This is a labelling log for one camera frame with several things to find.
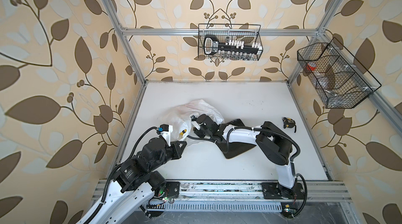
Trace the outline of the white plastic bag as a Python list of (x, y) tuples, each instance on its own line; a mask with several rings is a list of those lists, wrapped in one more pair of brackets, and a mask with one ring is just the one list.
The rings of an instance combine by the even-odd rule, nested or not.
[(185, 138), (193, 128), (191, 116), (197, 118), (203, 114), (209, 116), (218, 124), (224, 122), (222, 114), (215, 107), (202, 99), (173, 107), (163, 113), (162, 116), (158, 118), (160, 121), (159, 124), (171, 126), (171, 130), (169, 130), (170, 136), (167, 140), (168, 145), (172, 146), (174, 142), (185, 141)]

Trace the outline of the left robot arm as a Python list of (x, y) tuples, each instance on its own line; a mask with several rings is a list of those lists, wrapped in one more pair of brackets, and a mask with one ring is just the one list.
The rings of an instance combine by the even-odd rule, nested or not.
[(161, 206), (178, 197), (180, 184), (167, 182), (157, 168), (180, 159), (187, 143), (170, 141), (170, 125), (163, 124), (150, 130), (155, 130), (158, 136), (113, 168), (102, 195), (78, 223), (121, 224), (138, 209), (151, 217), (148, 207), (153, 199)]

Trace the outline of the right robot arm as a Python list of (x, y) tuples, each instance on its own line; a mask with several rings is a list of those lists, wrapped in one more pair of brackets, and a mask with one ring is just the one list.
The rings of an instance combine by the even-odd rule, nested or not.
[(209, 141), (219, 147), (226, 159), (235, 158), (255, 147), (259, 147), (266, 158), (275, 164), (276, 183), (262, 183), (266, 199), (291, 200), (282, 204), (281, 215), (295, 219), (307, 202), (307, 183), (296, 173), (294, 160), (300, 155), (299, 145), (270, 121), (257, 127), (247, 127), (240, 119), (218, 124), (210, 116), (191, 116), (193, 140)]

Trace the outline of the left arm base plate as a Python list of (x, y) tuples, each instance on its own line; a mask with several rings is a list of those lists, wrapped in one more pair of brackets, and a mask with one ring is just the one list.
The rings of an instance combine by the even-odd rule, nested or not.
[(162, 184), (162, 186), (156, 191), (156, 198), (162, 200), (169, 200), (177, 198), (180, 193), (180, 182), (178, 181), (167, 181)]

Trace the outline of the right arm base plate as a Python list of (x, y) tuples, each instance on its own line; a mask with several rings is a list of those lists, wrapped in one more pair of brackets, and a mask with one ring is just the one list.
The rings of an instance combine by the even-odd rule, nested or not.
[(279, 183), (265, 182), (261, 183), (262, 193), (264, 199), (283, 199), (283, 200), (295, 200), (304, 199), (307, 190), (304, 189), (302, 183), (295, 183), (294, 186), (289, 189), (280, 185)]

